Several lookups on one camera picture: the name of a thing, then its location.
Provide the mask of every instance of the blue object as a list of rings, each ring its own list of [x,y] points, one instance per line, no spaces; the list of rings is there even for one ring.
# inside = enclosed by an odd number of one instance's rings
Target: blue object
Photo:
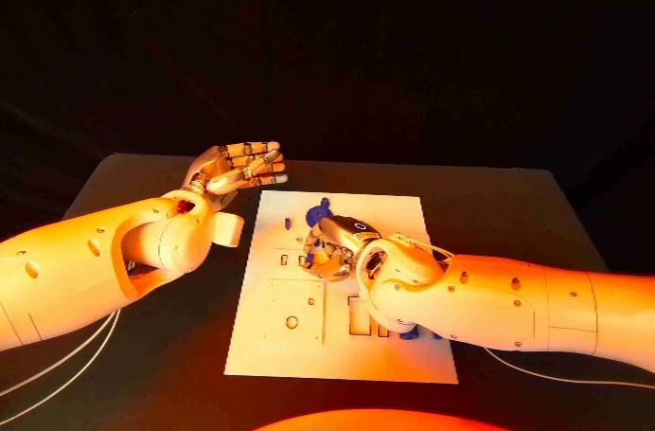
[[[413,329],[408,333],[400,333],[400,339],[408,341],[409,339],[419,339],[419,326],[415,325]]]
[[[321,204],[307,210],[307,215],[304,219],[307,220],[307,225],[314,227],[317,223],[324,219],[324,217],[331,216],[330,211],[330,200],[327,197],[321,199]]]

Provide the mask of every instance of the table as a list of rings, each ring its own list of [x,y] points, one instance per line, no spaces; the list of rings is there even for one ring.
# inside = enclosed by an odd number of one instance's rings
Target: table
[[[176,189],[192,160],[111,155],[65,216]],[[313,161],[287,164],[291,180],[275,189],[419,196],[432,241],[457,253],[563,268],[606,268],[547,171]],[[223,376],[259,193],[258,189],[241,191],[226,209],[246,219],[239,247],[215,246],[197,270],[123,310],[115,334],[88,371],[9,429],[245,430],[302,414],[360,407],[436,412],[513,429],[652,428],[652,390],[539,379],[500,364],[482,348],[459,342],[452,343],[458,386]],[[0,387],[58,360],[97,325],[0,352]],[[0,400],[3,417],[66,381],[91,357],[97,344],[91,346]],[[585,355],[501,354],[521,367],[552,375],[655,383],[647,371]]]

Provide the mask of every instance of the robotic arm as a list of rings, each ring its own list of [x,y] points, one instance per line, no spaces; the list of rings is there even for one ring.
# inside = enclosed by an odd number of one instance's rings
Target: robotic arm
[[[238,189],[287,181],[278,148],[213,147],[183,189],[0,243],[0,350],[72,332],[138,300],[199,267],[212,242],[238,245],[243,220],[219,210]]]
[[[655,277],[563,270],[448,251],[331,216],[304,251],[328,262],[302,268],[326,280],[354,273],[372,317],[393,332],[419,324],[442,337],[498,350],[567,351],[655,372]],[[438,261],[419,245],[444,255]]]

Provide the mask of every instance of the circular hole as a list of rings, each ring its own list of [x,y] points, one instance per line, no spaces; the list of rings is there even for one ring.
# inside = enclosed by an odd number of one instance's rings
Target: circular hole
[[[30,260],[25,264],[25,271],[28,272],[28,275],[32,278],[36,278],[39,276],[39,264],[38,264],[38,262],[35,260]]]
[[[287,327],[295,329],[298,327],[298,318],[294,315],[287,317]]]
[[[92,254],[98,257],[100,256],[100,241],[97,239],[91,239],[87,243]]]

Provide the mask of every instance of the white board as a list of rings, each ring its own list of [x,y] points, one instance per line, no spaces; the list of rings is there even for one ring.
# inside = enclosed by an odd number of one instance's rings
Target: white board
[[[451,342],[423,328],[402,340],[362,315],[353,276],[326,282],[300,268],[304,216],[324,197],[383,237],[429,241],[418,197],[262,191],[225,374],[457,384]]]

